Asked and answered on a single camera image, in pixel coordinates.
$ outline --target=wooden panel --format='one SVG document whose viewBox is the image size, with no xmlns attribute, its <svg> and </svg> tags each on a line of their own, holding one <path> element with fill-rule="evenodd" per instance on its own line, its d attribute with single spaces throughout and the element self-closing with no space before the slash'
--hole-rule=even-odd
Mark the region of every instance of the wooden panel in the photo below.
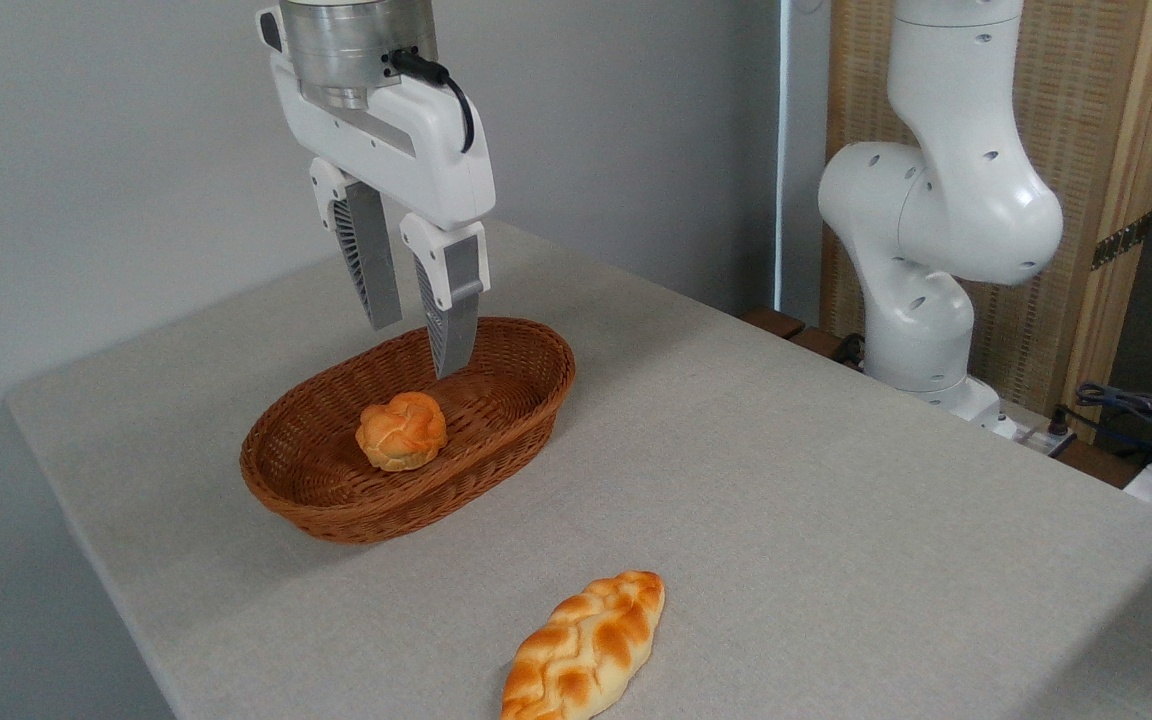
<svg viewBox="0 0 1152 720">
<path fill-rule="evenodd" d="M 914 142 L 886 99 L 890 0 L 833 5 L 829 151 L 849 142 Z M 1015 106 L 1021 138 L 1064 206 L 1064 237 L 1049 268 L 1021 287 L 965 283 L 977 309 L 973 374 L 1005 400 L 1049 414 L 1064 393 L 1081 328 L 1112 323 L 1084 314 L 1096 243 L 1144 214 L 1121 202 L 1152 191 L 1152 0 L 1029 0 L 1021 23 Z M 1134 146 L 1126 138 L 1138 138 Z M 1132 179 L 1128 185 L 1111 179 Z M 1105 282 L 1134 273 L 1123 256 Z M 823 264 L 823 327 L 863 332 L 864 306 L 851 263 L 835 238 Z M 1115 313 L 1106 306 L 1106 314 Z M 1121 311 L 1117 314 L 1121 327 Z M 1116 332 L 1105 334 L 1116 343 Z M 1091 357 L 1100 347 L 1087 346 Z"/>
<path fill-rule="evenodd" d="M 1111 202 L 1101 214 L 1102 237 L 1152 209 L 1152 3 L 1144 26 L 1151 31 L 1142 33 L 1137 48 L 1139 61 L 1126 99 L 1123 136 L 1111 169 Z M 1111 379 L 1139 260 L 1140 250 L 1136 247 L 1089 274 L 1064 378 L 1064 402 L 1073 402 L 1079 382 Z"/>
</svg>

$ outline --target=brown wicker basket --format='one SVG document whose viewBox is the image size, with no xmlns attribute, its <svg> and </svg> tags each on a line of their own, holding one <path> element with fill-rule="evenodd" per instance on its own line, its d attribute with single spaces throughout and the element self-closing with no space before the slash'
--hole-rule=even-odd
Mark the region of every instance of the brown wicker basket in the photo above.
<svg viewBox="0 0 1152 720">
<path fill-rule="evenodd" d="M 291 388 L 247 434 L 238 464 L 252 495 L 306 533 L 384 541 L 445 518 L 530 462 L 575 377 L 571 347 L 539 323 L 480 319 L 470 364 L 441 381 L 426 332 L 412 331 Z M 404 391 L 438 400 L 448 445 L 419 470 L 384 473 L 355 442 L 358 414 Z"/>
</svg>

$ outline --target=bread roll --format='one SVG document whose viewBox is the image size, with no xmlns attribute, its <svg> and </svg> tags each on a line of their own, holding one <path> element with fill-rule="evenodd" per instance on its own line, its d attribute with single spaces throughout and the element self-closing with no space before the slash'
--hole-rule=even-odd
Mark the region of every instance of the bread roll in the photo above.
<svg viewBox="0 0 1152 720">
<path fill-rule="evenodd" d="M 589 720 L 621 700 L 652 655 L 662 608 L 664 582 L 637 570 L 563 600 L 518 647 L 500 720 Z"/>
<path fill-rule="evenodd" d="M 388 406 L 365 407 L 355 439 L 376 468 L 415 470 L 447 447 L 447 419 L 433 397 L 403 392 Z"/>
</svg>

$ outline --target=braided bread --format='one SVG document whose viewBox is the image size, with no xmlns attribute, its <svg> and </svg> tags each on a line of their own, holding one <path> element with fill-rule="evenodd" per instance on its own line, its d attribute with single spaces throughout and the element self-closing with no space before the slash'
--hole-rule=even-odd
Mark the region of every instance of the braided bread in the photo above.
<svg viewBox="0 0 1152 720">
<path fill-rule="evenodd" d="M 518 647 L 500 720 L 589 720 L 621 700 L 652 655 L 662 608 L 659 575 L 637 570 L 563 600 Z"/>
</svg>

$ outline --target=white wall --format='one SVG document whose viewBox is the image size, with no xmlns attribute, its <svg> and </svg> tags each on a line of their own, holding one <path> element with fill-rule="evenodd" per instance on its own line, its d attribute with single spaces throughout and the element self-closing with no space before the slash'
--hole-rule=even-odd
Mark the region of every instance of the white wall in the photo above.
<svg viewBox="0 0 1152 720">
<path fill-rule="evenodd" d="M 263 5 L 0 3 L 0 717 L 168 714 L 1 401 L 335 252 Z M 435 16 L 483 111 L 498 217 L 726 310 L 768 301 L 776 1 Z"/>
</svg>

